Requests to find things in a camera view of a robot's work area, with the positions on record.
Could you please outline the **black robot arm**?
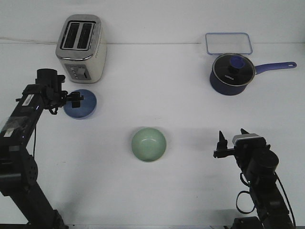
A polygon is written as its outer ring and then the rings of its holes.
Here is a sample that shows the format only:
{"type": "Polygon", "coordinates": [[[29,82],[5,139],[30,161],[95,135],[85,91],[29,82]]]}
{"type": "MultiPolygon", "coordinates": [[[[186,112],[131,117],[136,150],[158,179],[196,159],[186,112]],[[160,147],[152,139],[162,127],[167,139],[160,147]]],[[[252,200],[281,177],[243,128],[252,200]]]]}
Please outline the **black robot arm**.
{"type": "Polygon", "coordinates": [[[34,84],[28,84],[0,131],[0,191],[16,204],[32,229],[66,229],[59,212],[52,208],[37,183],[38,166],[27,144],[43,112],[56,115],[68,101],[80,107],[79,92],[62,90],[64,75],[54,69],[38,69],[34,84]]]}
{"type": "Polygon", "coordinates": [[[264,137],[241,129],[233,137],[233,148],[227,147],[228,141],[219,132],[219,141],[213,153],[215,158],[234,156],[241,170],[240,180],[249,189],[256,210],[256,217],[235,218],[233,229],[294,229],[295,218],[284,190],[280,191],[280,182],[275,170],[278,156],[271,151],[264,137]]]}

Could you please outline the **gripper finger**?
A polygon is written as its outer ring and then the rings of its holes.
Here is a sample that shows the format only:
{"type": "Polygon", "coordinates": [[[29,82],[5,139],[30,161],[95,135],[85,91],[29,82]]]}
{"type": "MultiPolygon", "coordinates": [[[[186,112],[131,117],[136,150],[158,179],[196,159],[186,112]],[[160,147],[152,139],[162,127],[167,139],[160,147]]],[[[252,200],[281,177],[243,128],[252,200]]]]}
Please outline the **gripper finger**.
{"type": "Polygon", "coordinates": [[[241,134],[242,134],[242,135],[248,135],[248,134],[249,134],[249,132],[247,132],[247,131],[244,130],[243,128],[241,128],[240,131],[241,131],[241,134]]]}

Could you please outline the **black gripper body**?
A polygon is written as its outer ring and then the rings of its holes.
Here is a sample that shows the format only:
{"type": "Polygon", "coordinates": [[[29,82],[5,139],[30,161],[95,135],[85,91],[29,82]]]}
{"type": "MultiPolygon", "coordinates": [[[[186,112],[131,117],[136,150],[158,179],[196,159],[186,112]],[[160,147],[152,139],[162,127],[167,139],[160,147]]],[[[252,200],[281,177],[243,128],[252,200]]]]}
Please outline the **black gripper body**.
{"type": "Polygon", "coordinates": [[[228,148],[227,143],[217,143],[216,149],[213,152],[213,157],[225,158],[227,156],[234,156],[238,165],[246,165],[250,161],[248,147],[248,144],[239,144],[233,148],[228,148]]]}
{"type": "Polygon", "coordinates": [[[71,93],[60,91],[47,98],[45,107],[63,107],[67,102],[71,102],[71,93]]]}

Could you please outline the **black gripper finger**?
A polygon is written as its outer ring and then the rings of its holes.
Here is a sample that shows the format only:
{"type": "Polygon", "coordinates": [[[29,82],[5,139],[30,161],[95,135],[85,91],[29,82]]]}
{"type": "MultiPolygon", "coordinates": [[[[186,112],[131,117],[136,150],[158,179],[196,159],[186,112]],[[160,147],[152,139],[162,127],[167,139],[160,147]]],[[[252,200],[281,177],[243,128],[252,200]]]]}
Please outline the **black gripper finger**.
{"type": "Polygon", "coordinates": [[[219,131],[219,141],[217,143],[216,150],[217,151],[226,150],[227,149],[227,144],[228,144],[228,142],[225,139],[222,131],[219,131]]]}
{"type": "Polygon", "coordinates": [[[71,93],[71,107],[79,108],[81,105],[82,96],[80,92],[72,92],[71,93]]]}

